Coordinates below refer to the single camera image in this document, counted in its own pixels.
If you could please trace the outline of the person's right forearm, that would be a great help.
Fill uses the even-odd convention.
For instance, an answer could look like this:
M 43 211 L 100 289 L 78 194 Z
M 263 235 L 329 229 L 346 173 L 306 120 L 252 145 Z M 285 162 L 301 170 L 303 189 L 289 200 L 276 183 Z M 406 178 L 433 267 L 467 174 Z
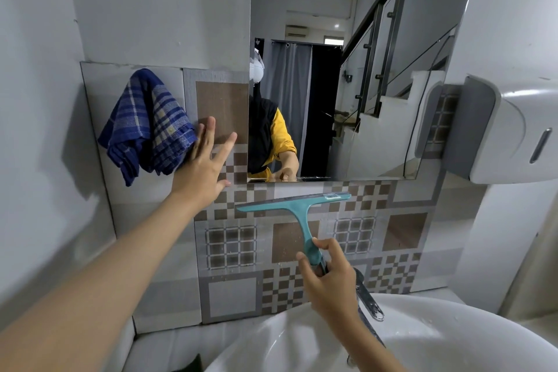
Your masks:
M 407 372 L 361 321 L 358 313 L 339 314 L 329 327 L 343 345 L 359 372 Z

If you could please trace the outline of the person's right hand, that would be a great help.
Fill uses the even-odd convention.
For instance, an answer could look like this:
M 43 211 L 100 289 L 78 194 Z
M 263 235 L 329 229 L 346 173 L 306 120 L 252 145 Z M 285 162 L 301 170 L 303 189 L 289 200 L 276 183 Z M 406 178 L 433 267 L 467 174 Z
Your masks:
M 329 253 L 328 273 L 319 277 L 316 287 L 303 287 L 312 308 L 329 325 L 339 314 L 358 313 L 356 273 L 335 239 L 312 241 Z

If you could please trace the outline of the teal window squeegee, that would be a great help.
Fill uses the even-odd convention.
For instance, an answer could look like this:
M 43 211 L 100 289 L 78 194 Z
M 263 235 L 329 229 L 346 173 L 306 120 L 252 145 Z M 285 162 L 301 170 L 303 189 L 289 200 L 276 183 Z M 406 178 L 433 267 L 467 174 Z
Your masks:
M 310 231 L 308 212 L 311 206 L 323 205 L 331 202 L 340 202 L 350 199 L 349 192 L 331 192 L 322 194 L 308 194 L 303 196 L 269 199 L 259 202 L 250 202 L 236 206 L 239 212 L 265 212 L 285 210 L 290 212 L 297 220 L 303 234 L 303 253 L 309 260 L 314 270 L 321 270 L 321 275 L 328 273 L 326 260 L 320 249 L 313 243 Z

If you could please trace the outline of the frameless wall mirror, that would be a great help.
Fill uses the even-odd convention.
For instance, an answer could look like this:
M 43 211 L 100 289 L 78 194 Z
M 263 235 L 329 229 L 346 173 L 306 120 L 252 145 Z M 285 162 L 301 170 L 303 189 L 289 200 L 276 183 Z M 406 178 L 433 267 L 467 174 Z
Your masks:
M 251 0 L 248 180 L 434 175 L 453 34 L 466 0 Z

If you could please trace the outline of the white grey towel dispenser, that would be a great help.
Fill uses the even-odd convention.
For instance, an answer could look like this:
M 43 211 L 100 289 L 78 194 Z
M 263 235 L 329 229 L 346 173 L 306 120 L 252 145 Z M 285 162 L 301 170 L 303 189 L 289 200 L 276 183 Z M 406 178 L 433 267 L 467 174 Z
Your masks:
M 540 78 L 499 88 L 468 76 L 442 167 L 479 185 L 558 179 L 558 82 Z

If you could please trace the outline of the person's left forearm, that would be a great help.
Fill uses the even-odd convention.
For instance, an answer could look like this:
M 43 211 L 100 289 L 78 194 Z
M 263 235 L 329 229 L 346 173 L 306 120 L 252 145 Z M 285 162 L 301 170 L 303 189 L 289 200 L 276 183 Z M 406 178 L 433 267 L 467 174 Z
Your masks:
M 164 257 L 211 199 L 172 193 L 0 333 L 0 372 L 99 372 Z

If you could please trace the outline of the person's left hand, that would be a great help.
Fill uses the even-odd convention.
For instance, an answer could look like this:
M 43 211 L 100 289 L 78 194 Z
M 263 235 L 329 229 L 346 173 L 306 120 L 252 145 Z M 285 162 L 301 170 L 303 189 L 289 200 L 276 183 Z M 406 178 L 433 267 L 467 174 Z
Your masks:
M 189 216 L 194 217 L 218 197 L 220 192 L 214 192 L 214 186 L 219 180 L 227 180 L 220 179 L 219 174 L 236 139 L 237 134 L 231 133 L 216 153 L 212 150 L 210 158 L 197 158 L 197 140 L 186 161 L 175 171 L 171 196 L 177 197 L 180 208 Z

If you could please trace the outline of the chrome faucet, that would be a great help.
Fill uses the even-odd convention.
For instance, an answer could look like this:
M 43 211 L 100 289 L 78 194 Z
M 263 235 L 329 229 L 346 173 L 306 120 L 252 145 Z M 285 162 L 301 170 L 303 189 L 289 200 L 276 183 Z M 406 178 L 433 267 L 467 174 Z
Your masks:
M 363 284 L 363 278 L 362 278 L 361 272 L 359 270 L 354 270 L 354 271 L 355 271 L 355 276 L 356 276 L 355 290 L 356 290 L 356 294 L 357 294 L 359 318 L 365 324 L 365 326 L 369 330 L 369 332 L 372 333 L 373 336 L 375 338 L 377 338 L 377 340 L 384 347 L 386 347 L 384 342 L 379 337 L 378 333 L 375 331 L 375 329 L 371 325 L 369 319 L 367 319 L 366 315 L 364 314 L 364 311 L 367 311 L 370 314 L 370 316 L 372 317 L 373 320 L 379 321 L 379 322 L 384 320 L 385 315 L 384 315 L 383 311 L 381 310 L 380 306 L 378 305 L 378 303 L 367 292 L 366 287 Z M 354 364 L 355 367 L 357 368 L 356 364 L 353 362 L 352 358 L 349 357 L 349 355 L 348 355 L 347 363 L 348 364 Z

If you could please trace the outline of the blue plaid cloth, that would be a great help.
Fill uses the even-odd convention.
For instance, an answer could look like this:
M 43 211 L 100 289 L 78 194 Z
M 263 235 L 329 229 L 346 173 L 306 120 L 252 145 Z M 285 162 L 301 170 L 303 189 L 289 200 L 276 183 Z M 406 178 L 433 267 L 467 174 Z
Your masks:
M 185 108 L 155 73 L 142 68 L 130 76 L 98 143 L 130 187 L 140 170 L 171 175 L 197 140 Z

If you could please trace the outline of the white ceramic sink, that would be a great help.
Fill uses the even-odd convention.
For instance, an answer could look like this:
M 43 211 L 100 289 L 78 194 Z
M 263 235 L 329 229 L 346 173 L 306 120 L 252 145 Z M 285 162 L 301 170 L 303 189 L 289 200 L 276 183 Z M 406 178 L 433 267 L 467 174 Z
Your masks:
M 370 323 L 409 372 L 558 372 L 558 348 L 525 327 L 434 298 L 378 294 Z M 358 372 L 309 304 L 264 321 L 205 372 Z

